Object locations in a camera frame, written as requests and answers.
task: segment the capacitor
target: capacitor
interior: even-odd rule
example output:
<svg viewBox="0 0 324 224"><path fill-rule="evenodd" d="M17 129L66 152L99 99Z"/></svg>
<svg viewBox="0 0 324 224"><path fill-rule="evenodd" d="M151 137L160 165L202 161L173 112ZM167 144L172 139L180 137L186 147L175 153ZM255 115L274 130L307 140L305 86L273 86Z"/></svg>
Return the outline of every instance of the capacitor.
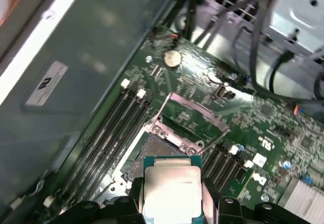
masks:
<svg viewBox="0 0 324 224"><path fill-rule="evenodd" d="M280 161L279 166L285 170L290 170L292 168L292 163L290 161Z"/></svg>
<svg viewBox="0 0 324 224"><path fill-rule="evenodd" d="M304 182L307 185L313 185L313 179L308 175L304 175L302 177L302 182Z"/></svg>
<svg viewBox="0 0 324 224"><path fill-rule="evenodd" d="M239 150L240 152L244 151L244 146L242 146L242 145L240 145L240 144L237 144L236 146L238 147L238 150Z"/></svg>
<svg viewBox="0 0 324 224"><path fill-rule="evenodd" d="M283 164L282 164L282 167L285 170L290 170L292 168L292 163L290 161L284 161Z"/></svg>
<svg viewBox="0 0 324 224"><path fill-rule="evenodd" d="M244 78L245 86L248 88L252 87L252 78L250 76L246 76Z"/></svg>
<svg viewBox="0 0 324 224"><path fill-rule="evenodd" d="M236 81L238 79L238 75L236 73L231 73L228 75L228 78L233 81Z"/></svg>
<svg viewBox="0 0 324 224"><path fill-rule="evenodd" d="M164 62L169 69L176 69L181 64L181 54L175 50L168 51L164 55Z"/></svg>
<svg viewBox="0 0 324 224"><path fill-rule="evenodd" d="M268 202L269 199L270 199L269 196L266 195L266 194L263 194L263 195L261 196L261 200L262 200L263 202Z"/></svg>

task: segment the white label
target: white label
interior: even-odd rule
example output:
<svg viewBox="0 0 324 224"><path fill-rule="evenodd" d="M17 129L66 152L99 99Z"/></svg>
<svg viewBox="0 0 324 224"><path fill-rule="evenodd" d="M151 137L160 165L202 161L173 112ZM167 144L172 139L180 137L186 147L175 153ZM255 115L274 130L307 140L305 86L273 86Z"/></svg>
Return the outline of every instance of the white label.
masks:
<svg viewBox="0 0 324 224"><path fill-rule="evenodd" d="M252 162L254 162L259 167L263 167L266 161L267 161L267 158L262 156L260 153L257 153L252 160Z"/></svg>
<svg viewBox="0 0 324 224"><path fill-rule="evenodd" d="M269 139L267 137L265 137L265 138L259 137L258 139L259 139L259 141L261 141L262 147L264 147L268 151L271 151L272 149L274 149L274 144L273 144L273 142L271 142L271 139Z"/></svg>
<svg viewBox="0 0 324 224"><path fill-rule="evenodd" d="M63 63L55 61L46 72L45 76L41 79L30 98L27 100L26 105L43 106L61 80L67 68L68 66Z"/></svg>

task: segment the black cable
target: black cable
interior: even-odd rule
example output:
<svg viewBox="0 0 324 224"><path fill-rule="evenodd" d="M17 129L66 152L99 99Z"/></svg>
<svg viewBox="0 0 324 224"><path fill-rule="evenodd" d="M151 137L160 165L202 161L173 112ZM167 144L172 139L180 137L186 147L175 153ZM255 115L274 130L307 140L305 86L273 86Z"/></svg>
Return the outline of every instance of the black cable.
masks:
<svg viewBox="0 0 324 224"><path fill-rule="evenodd" d="M194 44L199 44L203 38L205 38L205 36L210 32L210 30L214 27L214 24L217 22L219 23L219 28L220 26L222 26L224 20L226 19L226 14L229 12L234 12L238 9L243 9L244 7L246 7L248 4L252 3L252 2L256 2L257 0L244 0L241 1L239 3L233 4L231 6L229 6L228 8L225 8L223 10L221 10L218 14L216 14L215 16L218 17L218 19L216 21L211 20L209 22L209 24L206 26L206 28L204 29L204 31L199 35L199 37L194 41Z"/></svg>
<svg viewBox="0 0 324 224"><path fill-rule="evenodd" d="M282 95L277 95L258 85L256 80L256 67L257 67L257 58L258 58L258 50L259 50L259 41L262 33L263 23L267 15L268 4L269 4L268 0L259 1L259 13L252 33L252 42L251 42L251 51L250 51L250 74L251 74L251 81L254 89L263 96L277 99L277 100L283 100L283 101L294 102L299 104L324 103L324 99L320 99L320 100L297 99L297 98L290 98Z"/></svg>
<svg viewBox="0 0 324 224"><path fill-rule="evenodd" d="M177 0L176 4L173 6L169 14L164 18L162 24L169 28L173 21L176 19L180 10L183 8L187 0Z"/></svg>
<svg viewBox="0 0 324 224"><path fill-rule="evenodd" d="M196 24L196 8L197 8L198 0L189 0L187 16L185 27L183 30L183 36L188 41L191 41L191 36L195 28Z"/></svg>
<svg viewBox="0 0 324 224"><path fill-rule="evenodd" d="M274 93L274 77L275 77L275 74L277 73L279 67L283 63L290 61L294 56L295 56L295 54L293 52L286 50L275 61L275 64L274 64L274 67L273 67L273 70L271 72L270 79L269 79L269 91L270 92Z"/></svg>
<svg viewBox="0 0 324 224"><path fill-rule="evenodd" d="M319 99L323 99L323 94L322 94L322 91L320 89L320 83L324 80L324 72L320 73L316 80L315 80L315 83L314 83L314 95L315 95L315 98L317 100Z"/></svg>
<svg viewBox="0 0 324 224"><path fill-rule="evenodd" d="M226 16L223 16L223 17L219 18L218 22L216 23L215 29L213 30L213 32L211 33L211 35L207 39L206 43L202 47L202 49L204 51L207 51L209 46L211 46L215 36L218 34L218 32L221 29L223 23L225 22L225 19L226 19Z"/></svg>
<svg viewBox="0 0 324 224"><path fill-rule="evenodd" d="M236 33L236 36L233 40L233 43L231 45L231 51L232 51L232 59L234 61L234 64L236 65L237 70L239 70L240 73L242 74L246 74L243 69L241 68L241 66L239 65L238 59L237 59L237 51L236 51L236 43L238 41L238 39L241 37L243 31L246 31L248 33L251 33L251 31L248 30L248 28L246 28L245 26L242 26L238 32Z"/></svg>

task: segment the screw hole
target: screw hole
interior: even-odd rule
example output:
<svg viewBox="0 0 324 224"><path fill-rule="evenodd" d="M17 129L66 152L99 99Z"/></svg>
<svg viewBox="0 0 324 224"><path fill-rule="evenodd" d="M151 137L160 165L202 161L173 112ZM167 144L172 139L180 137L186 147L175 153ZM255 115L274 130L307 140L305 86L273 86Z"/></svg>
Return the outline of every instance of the screw hole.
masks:
<svg viewBox="0 0 324 224"><path fill-rule="evenodd" d="M313 7L317 7L317 6L318 6L318 1L317 1L317 0L310 0L309 3L310 3Z"/></svg>

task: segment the chip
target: chip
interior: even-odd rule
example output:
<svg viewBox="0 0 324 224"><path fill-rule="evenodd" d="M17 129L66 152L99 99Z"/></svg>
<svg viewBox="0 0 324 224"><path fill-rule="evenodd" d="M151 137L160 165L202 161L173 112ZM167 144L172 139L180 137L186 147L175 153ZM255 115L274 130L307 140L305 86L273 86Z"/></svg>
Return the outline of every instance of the chip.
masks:
<svg viewBox="0 0 324 224"><path fill-rule="evenodd" d="M312 140L309 137L304 137L300 145L306 149L309 149L312 145Z"/></svg>
<svg viewBox="0 0 324 224"><path fill-rule="evenodd" d="M261 107L261 114L265 115L265 116L269 116L270 113L272 111L272 108L266 104L262 105Z"/></svg>

